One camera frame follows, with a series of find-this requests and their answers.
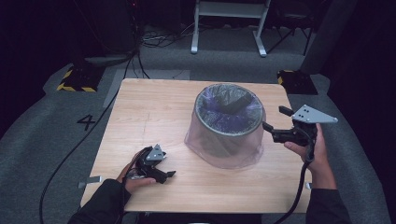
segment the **white metal stand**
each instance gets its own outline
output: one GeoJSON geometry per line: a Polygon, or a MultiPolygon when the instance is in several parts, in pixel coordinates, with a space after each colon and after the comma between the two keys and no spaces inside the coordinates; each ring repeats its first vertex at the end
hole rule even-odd
{"type": "Polygon", "coordinates": [[[223,3],[223,2],[206,2],[196,0],[194,16],[194,34],[192,36],[191,53],[198,52],[198,23],[199,16],[219,16],[219,17],[240,17],[260,19],[259,29],[253,31],[257,48],[262,57],[267,56],[264,45],[262,44],[261,34],[267,17],[268,8],[271,0],[265,0],[263,4],[244,4],[244,3],[223,3]]]}

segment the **wrist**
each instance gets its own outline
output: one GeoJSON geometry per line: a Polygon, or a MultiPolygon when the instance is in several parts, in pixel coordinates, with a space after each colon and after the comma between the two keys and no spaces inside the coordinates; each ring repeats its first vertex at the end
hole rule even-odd
{"type": "Polygon", "coordinates": [[[335,178],[330,166],[310,171],[312,174],[313,189],[337,189],[335,178]]]}

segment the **person's left hand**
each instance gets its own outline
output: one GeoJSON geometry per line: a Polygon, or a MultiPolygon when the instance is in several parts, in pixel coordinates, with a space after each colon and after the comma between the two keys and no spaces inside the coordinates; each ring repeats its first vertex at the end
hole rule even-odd
{"type": "MultiPolygon", "coordinates": [[[[128,168],[131,163],[128,163],[120,173],[119,177],[117,177],[117,181],[122,183],[122,179],[125,177],[126,173],[128,172],[128,168]]],[[[130,194],[132,194],[137,188],[143,187],[146,185],[156,183],[154,178],[141,178],[141,179],[127,179],[125,184],[125,189],[128,190],[130,194]]]]}

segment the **hand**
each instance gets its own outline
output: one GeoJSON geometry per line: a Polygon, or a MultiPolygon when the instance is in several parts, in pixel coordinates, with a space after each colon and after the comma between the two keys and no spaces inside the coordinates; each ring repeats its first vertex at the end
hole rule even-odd
{"type": "MultiPolygon", "coordinates": [[[[122,179],[125,177],[126,173],[128,172],[129,167],[131,166],[131,163],[128,163],[121,171],[119,177],[117,177],[117,181],[122,183],[122,179]]],[[[125,184],[125,189],[128,190],[130,194],[133,194],[135,190],[137,190],[139,187],[143,187],[146,185],[154,184],[156,183],[154,178],[141,178],[141,179],[127,179],[126,184],[125,184]]]]}
{"type": "MultiPolygon", "coordinates": [[[[308,166],[308,170],[312,174],[312,185],[314,189],[337,189],[332,168],[327,159],[327,148],[320,124],[317,124],[317,128],[315,159],[308,166]]],[[[306,147],[292,142],[286,142],[284,146],[301,156],[303,161],[305,160],[306,147]]]]}

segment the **mesh trash can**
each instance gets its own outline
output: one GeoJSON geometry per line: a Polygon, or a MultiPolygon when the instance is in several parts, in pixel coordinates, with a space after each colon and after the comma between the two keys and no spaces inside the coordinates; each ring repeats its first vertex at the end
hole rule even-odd
{"type": "Polygon", "coordinates": [[[256,163],[263,153],[265,110],[251,91],[215,84],[197,96],[184,140],[209,164],[225,169],[256,163]]]}

